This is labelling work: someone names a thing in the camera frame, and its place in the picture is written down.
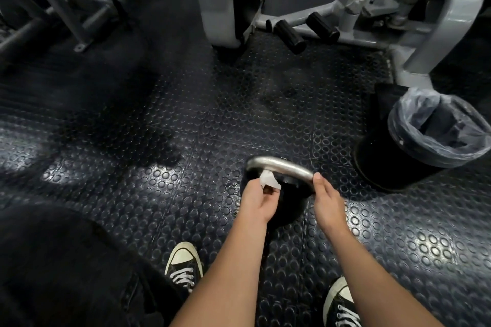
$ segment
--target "trash can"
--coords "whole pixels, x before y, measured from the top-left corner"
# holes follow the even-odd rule
[[[491,148],[491,126],[468,102],[432,89],[409,88],[353,152],[359,173],[388,192],[443,169],[462,166]]]

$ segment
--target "kettlebell handle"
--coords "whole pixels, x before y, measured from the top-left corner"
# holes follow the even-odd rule
[[[245,167],[246,171],[250,171],[251,169],[269,169],[272,172],[295,177],[314,188],[312,184],[314,172],[283,158],[260,155],[250,158],[246,162]]]

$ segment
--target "black sneaker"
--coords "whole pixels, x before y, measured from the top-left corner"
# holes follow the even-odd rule
[[[192,243],[181,242],[174,247],[165,267],[165,275],[191,293],[196,283],[203,277],[201,260]]]
[[[356,313],[351,292],[342,276],[329,289],[322,311],[324,327],[361,327],[360,317]]]

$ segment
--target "gym floor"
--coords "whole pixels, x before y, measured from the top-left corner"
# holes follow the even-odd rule
[[[265,12],[328,1],[266,0]],[[3,73],[1,208],[79,210],[161,270],[190,241],[207,269],[240,206],[245,159],[279,155],[331,180],[353,233],[446,326],[491,320],[490,157],[402,194],[378,192],[353,169],[374,83],[391,80],[386,53],[311,41],[294,56],[256,32],[242,55],[219,57],[197,0],[138,0],[130,15],[131,28],[108,24],[81,55],[53,29]],[[433,82],[491,120],[486,23]],[[316,325],[341,275],[311,204],[267,243],[258,325]]]

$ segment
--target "kettlebell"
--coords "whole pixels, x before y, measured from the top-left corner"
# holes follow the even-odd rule
[[[241,196],[247,183],[258,178],[264,169],[273,172],[281,185],[278,209],[270,220],[270,227],[292,223],[302,215],[307,199],[314,193],[312,178],[314,173],[284,158],[273,156],[253,156],[246,160],[241,181]]]

